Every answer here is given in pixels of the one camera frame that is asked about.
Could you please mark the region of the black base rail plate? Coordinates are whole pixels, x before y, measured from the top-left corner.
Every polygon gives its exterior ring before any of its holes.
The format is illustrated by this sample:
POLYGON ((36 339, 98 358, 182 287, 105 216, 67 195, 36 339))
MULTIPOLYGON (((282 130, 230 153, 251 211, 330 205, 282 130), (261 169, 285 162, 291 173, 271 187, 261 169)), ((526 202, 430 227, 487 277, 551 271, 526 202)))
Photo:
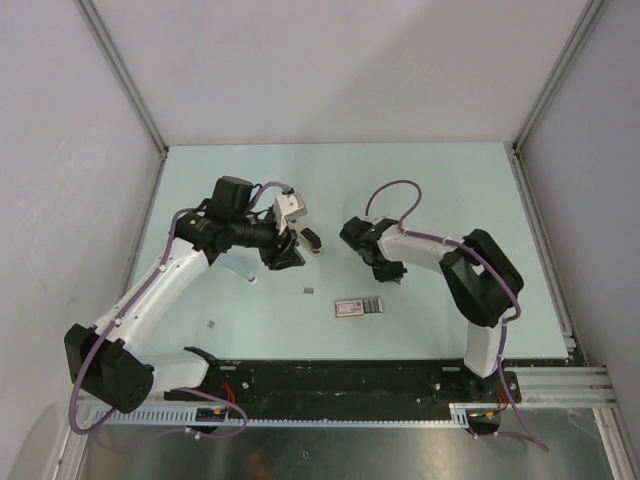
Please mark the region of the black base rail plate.
POLYGON ((212 360, 196 390, 271 421, 439 420, 454 403, 521 400, 514 372, 481 379, 460 360, 212 360))

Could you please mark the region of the beige black stapler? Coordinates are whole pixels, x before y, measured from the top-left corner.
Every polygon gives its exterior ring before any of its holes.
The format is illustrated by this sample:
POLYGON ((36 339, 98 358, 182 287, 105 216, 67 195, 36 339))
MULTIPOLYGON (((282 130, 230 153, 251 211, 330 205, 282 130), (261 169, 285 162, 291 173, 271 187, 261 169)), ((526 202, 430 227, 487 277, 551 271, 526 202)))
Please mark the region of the beige black stapler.
POLYGON ((323 244, 320 236, 301 221, 294 222, 292 228, 296 231, 298 243, 312 256, 323 254, 323 244))

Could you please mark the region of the aluminium frame rail front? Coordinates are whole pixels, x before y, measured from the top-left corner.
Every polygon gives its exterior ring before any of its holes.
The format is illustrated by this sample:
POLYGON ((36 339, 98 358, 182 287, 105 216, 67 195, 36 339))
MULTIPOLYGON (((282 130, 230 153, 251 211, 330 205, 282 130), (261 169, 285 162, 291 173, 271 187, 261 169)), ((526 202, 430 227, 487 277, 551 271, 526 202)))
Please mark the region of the aluminium frame rail front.
MULTIPOLYGON (((603 367, 507 366, 519 381, 521 400, 515 402, 521 410, 544 408, 606 408, 615 405, 616 397, 607 371, 603 367)), ((235 429, 251 427, 441 427, 464 428, 468 422, 485 422, 496 427, 505 403, 494 405, 454 403, 447 415, 439 420, 353 422, 353 421, 271 421, 252 420, 234 399, 226 395, 207 394, 202 399, 193 394, 173 391, 148 398, 130 413, 110 412, 108 406, 93 399, 80 403, 79 420, 90 427, 99 420, 107 425, 152 425, 191 427, 212 430, 216 427, 235 429)))

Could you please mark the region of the aluminium post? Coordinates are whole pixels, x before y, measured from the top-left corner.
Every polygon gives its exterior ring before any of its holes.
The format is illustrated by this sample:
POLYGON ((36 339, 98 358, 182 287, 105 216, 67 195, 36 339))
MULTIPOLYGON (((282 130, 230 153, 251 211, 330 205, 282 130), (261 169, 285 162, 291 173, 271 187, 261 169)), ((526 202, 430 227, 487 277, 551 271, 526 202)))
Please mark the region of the aluminium post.
POLYGON ((523 149, 544 117, 608 5, 609 1, 606 0, 590 0, 586 2, 523 124, 511 143, 514 152, 520 152, 523 149))
POLYGON ((95 5, 95 2, 91 0, 74 0, 73 3, 85 22, 89 33, 92 35, 107 66, 120 86, 122 93, 131 106, 144 132, 158 154, 164 158, 168 151, 168 146, 163 140, 147 103, 137 87, 129 68, 113 40, 109 29, 107 28, 106 23, 102 19, 102 16, 95 5))

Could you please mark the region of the red white staple box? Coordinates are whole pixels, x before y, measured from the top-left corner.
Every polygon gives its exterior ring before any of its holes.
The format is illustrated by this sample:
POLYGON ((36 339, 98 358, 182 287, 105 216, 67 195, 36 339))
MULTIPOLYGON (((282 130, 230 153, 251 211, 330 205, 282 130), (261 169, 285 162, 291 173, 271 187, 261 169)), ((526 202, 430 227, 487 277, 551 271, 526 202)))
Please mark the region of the red white staple box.
POLYGON ((339 300, 334 306, 336 318, 352 318, 384 312, 383 302, 379 296, 339 300))

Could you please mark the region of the left rear aluminium post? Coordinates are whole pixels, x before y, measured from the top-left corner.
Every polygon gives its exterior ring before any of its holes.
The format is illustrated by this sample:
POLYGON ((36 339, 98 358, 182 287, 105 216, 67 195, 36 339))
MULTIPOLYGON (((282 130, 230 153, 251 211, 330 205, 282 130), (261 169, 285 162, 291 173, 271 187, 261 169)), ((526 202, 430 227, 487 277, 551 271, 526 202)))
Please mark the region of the left rear aluminium post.
POLYGON ((168 146, 163 140, 147 103, 137 87, 129 68, 113 40, 109 29, 107 28, 106 23, 102 19, 102 16, 95 5, 95 2, 91 0, 74 0, 73 3, 85 22, 89 33, 92 35, 107 66, 120 86, 122 93, 131 106, 144 132, 158 154, 164 158, 168 151, 168 146))

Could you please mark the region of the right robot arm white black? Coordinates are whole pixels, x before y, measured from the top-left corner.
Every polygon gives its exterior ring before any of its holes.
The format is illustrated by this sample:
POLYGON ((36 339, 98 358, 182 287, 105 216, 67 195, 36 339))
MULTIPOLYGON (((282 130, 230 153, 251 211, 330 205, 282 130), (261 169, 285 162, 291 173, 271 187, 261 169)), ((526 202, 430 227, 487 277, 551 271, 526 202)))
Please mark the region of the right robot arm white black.
POLYGON ((491 235, 475 229, 460 240, 405 230, 396 220, 355 216, 340 238, 368 265, 380 283, 398 283, 407 265, 441 274, 454 304, 468 321, 461 376, 463 393, 484 401, 497 389, 506 326, 521 315, 524 280, 491 235))

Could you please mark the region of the right rear aluminium post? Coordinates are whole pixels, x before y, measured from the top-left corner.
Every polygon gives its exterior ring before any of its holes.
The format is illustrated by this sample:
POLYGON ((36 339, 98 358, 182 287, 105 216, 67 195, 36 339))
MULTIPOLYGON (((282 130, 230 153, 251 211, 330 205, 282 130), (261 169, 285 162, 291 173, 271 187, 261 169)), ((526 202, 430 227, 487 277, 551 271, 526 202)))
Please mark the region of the right rear aluminium post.
POLYGON ((544 117, 608 5, 609 1, 606 0, 590 0, 586 2, 523 124, 511 143, 514 152, 520 152, 523 149, 544 117))

